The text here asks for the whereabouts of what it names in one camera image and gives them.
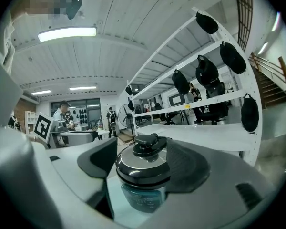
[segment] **man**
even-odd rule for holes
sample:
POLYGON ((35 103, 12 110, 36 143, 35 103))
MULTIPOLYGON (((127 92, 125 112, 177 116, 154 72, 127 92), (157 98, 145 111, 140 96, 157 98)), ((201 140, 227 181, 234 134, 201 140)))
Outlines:
POLYGON ((79 10, 82 0, 15 0, 0 21, 0 65, 10 75, 15 48, 11 43, 13 23, 22 15, 67 14, 71 20, 79 10))
MULTIPOLYGON (((190 93, 193 95, 193 102, 197 102, 201 100, 200 91, 193 86, 192 83, 189 82, 190 85, 190 93)), ((201 123, 200 114, 204 113, 204 107, 193 108, 196 120, 194 121, 195 124, 201 123)))
MULTIPOLYGON (((56 110, 56 112, 53 115, 53 119, 61 121, 61 122, 66 122, 65 114, 68 110, 69 104, 67 101, 64 100, 64 101, 60 102, 59 106, 60 107, 56 110)), ((67 128, 69 128, 69 129, 74 128, 74 124, 67 125, 67 128)))
POLYGON ((111 137, 111 132, 112 132, 112 127, 113 129, 113 136, 117 137, 116 135, 116 131, 115 131, 115 127, 114 125, 116 125, 116 121, 117 121, 117 117, 116 117, 116 113, 115 111, 112 110, 112 108, 109 108, 109 112, 107 113, 107 119, 108 119, 108 129, 109 129, 109 138, 111 137))

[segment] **staircase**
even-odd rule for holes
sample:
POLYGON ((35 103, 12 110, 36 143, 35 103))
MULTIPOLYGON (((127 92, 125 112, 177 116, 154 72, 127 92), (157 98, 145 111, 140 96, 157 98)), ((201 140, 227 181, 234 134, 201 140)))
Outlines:
POLYGON ((281 88, 262 72, 257 71, 257 75, 266 107, 286 102, 286 93, 281 88))

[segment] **white ceiling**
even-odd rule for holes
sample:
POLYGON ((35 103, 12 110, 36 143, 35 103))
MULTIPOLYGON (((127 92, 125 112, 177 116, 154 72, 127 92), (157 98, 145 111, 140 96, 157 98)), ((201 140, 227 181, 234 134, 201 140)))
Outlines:
MULTIPOLYGON (((117 94, 154 50, 193 16, 190 8, 195 1, 200 0, 83 0, 80 11, 84 15, 78 13, 72 21, 66 16, 23 16, 14 24, 11 76, 28 93, 52 90, 42 100, 70 94, 117 94), (39 32, 71 25, 94 25, 97 36, 38 40, 39 32), (85 85, 97 89, 94 93, 69 90, 85 85)), ((149 68, 162 72, 209 41, 193 22, 163 48, 149 68)), ((146 72, 145 78, 151 76, 146 72)))

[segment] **fluorescent light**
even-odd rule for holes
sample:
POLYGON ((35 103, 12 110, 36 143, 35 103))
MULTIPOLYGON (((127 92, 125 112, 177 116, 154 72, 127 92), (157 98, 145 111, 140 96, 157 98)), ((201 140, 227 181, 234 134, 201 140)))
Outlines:
POLYGON ((264 45, 262 46, 262 49, 258 52, 258 54, 261 54, 264 51, 267 44, 268 44, 267 42, 264 43, 264 45))
POLYGON ((46 91, 41 91, 41 92, 35 92, 35 93, 31 93, 32 95, 38 95, 38 94, 47 94, 47 93, 51 93, 51 90, 46 90, 46 91))
POLYGON ((81 87, 71 87, 69 88, 71 91, 73 90, 84 90, 84 89, 96 89, 96 86, 81 86, 81 87))
POLYGON ((278 22, 279 22, 279 20, 280 20, 280 17, 281 17, 281 13, 280 13, 280 12, 277 12, 277 13, 276 13, 276 21, 275 21, 275 23, 274 23, 274 25, 273 25, 271 31, 275 31, 275 30, 276 30, 277 25, 278 25, 278 22))
POLYGON ((95 36, 95 27, 68 27, 41 32, 38 34, 40 42, 74 36, 95 36))

